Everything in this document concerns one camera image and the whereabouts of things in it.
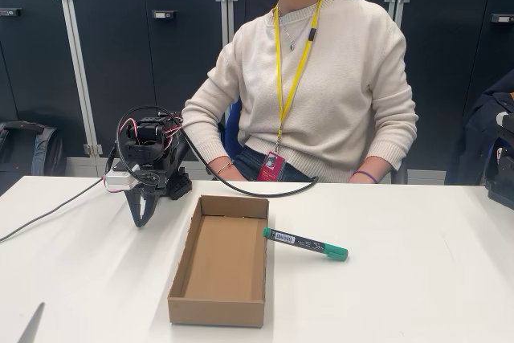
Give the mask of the person's right hand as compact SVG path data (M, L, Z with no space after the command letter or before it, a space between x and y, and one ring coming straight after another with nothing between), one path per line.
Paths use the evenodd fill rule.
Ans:
M246 181L246 178L238 171L233 164L229 164L219 173L219 176L226 181Z

